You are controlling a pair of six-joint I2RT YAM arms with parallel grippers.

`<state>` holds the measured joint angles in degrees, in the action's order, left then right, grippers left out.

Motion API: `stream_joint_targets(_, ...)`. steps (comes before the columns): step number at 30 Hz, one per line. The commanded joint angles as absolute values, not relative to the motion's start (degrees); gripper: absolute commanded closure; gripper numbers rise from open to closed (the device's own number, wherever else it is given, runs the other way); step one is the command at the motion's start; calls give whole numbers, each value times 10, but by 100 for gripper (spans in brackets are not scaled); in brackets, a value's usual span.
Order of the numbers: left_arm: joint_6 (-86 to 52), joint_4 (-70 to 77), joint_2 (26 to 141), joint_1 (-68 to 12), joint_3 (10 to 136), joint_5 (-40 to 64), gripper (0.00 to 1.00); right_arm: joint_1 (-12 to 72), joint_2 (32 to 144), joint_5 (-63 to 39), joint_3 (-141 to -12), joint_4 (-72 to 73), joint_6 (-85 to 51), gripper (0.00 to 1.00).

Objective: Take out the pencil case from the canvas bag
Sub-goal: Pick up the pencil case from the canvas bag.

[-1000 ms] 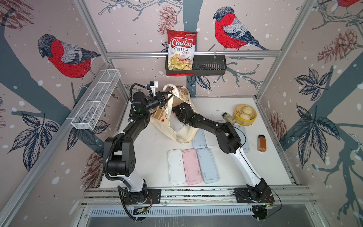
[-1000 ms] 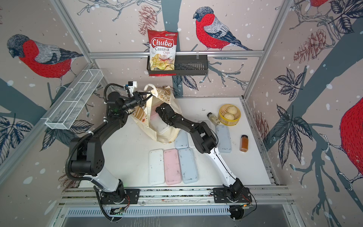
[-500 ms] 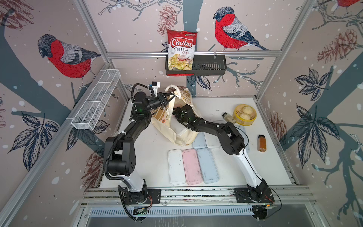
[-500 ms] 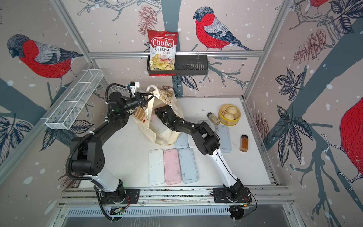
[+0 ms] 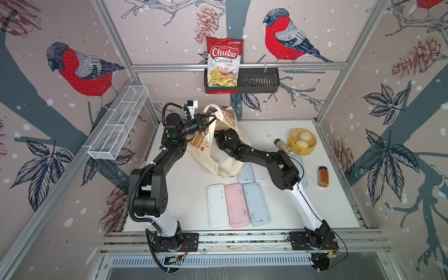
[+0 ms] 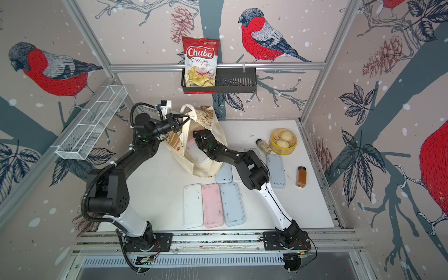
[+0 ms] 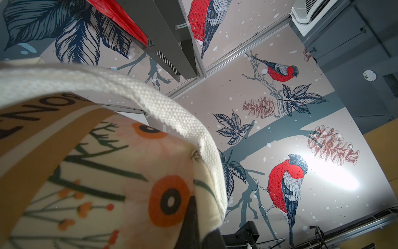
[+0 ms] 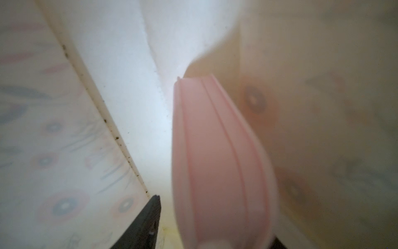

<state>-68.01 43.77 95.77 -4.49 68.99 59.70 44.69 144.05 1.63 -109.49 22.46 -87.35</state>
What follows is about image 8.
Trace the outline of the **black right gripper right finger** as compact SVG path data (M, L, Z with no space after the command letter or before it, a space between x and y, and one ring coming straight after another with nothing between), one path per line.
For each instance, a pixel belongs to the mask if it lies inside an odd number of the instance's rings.
M270 249L287 249L278 238L275 238L272 242Z

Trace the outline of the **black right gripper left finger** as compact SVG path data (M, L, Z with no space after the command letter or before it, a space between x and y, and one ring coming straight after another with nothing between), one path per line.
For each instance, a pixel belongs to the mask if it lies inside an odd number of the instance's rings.
M160 196L154 195L111 249L155 249L160 216Z

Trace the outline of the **cream canvas tote bag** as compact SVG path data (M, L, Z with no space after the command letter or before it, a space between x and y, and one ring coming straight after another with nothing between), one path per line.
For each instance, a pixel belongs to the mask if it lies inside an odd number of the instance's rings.
M287 249L398 246L397 1L1 1L1 248L110 249L154 195L185 249L174 84L213 75Z

